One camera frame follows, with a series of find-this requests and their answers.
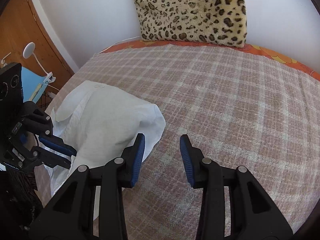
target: bed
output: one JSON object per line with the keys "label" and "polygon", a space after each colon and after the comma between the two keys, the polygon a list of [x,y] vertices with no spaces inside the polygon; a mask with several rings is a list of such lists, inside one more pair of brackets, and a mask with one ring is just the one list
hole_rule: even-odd
{"label": "bed", "polygon": [[[202,192],[187,183],[179,151],[184,133],[218,164],[248,167],[294,232],[316,206],[320,76],[307,66],[249,44],[236,49],[128,42],[95,54],[47,112],[85,80],[116,86],[157,104],[167,123],[142,164],[137,185],[123,192],[129,239],[195,239]],[[48,173],[39,166],[35,175],[46,205],[51,198]]]}

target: black cable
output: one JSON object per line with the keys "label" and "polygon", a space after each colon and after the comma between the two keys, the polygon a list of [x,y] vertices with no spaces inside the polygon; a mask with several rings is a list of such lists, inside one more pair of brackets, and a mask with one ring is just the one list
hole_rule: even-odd
{"label": "black cable", "polygon": [[36,141],[37,141],[37,146],[39,146],[38,138],[36,137],[36,135],[35,135],[35,134],[33,134],[33,135],[34,135],[34,137],[35,137],[35,139],[36,139]]}

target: leopard print pillow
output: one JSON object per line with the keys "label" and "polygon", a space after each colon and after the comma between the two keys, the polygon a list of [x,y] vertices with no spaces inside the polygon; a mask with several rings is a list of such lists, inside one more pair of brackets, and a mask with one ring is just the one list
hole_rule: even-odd
{"label": "leopard print pillow", "polygon": [[144,41],[199,41],[243,47],[244,0],[134,0]]}

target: wooden door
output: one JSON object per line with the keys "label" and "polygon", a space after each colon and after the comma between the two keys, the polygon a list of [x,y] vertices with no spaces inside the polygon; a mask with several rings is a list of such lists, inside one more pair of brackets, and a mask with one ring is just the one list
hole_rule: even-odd
{"label": "wooden door", "polygon": [[9,1],[0,16],[0,59],[11,52],[5,59],[6,63],[20,62],[23,67],[37,75],[46,76],[33,56],[28,59],[22,56],[25,46],[29,42],[34,42],[35,54],[39,62],[48,73],[52,72],[56,77],[56,81],[51,85],[61,89],[73,72],[54,47],[37,15],[34,16],[34,14],[31,0]]}

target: orange floral sheet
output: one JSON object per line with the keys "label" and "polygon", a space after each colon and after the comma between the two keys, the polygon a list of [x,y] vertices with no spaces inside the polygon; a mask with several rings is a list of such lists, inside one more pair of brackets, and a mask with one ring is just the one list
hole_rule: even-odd
{"label": "orange floral sheet", "polygon": [[[103,53],[118,51],[121,49],[138,49],[138,48],[144,48],[144,47],[164,46],[168,44],[177,45],[177,46],[191,46],[191,47],[219,46],[211,43],[189,42],[189,41],[129,41],[129,42],[121,43],[118,45],[114,45],[111,48],[105,50]],[[318,74],[316,71],[294,60],[293,58],[282,55],[276,51],[265,49],[263,47],[259,47],[256,45],[250,45],[250,44],[245,44],[243,48],[235,48],[235,47],[229,47],[229,48],[236,49],[245,53],[251,53],[253,55],[260,55],[270,59],[274,59],[280,63],[287,65],[288,67],[301,70],[309,74],[316,80],[320,81],[320,74]]]}

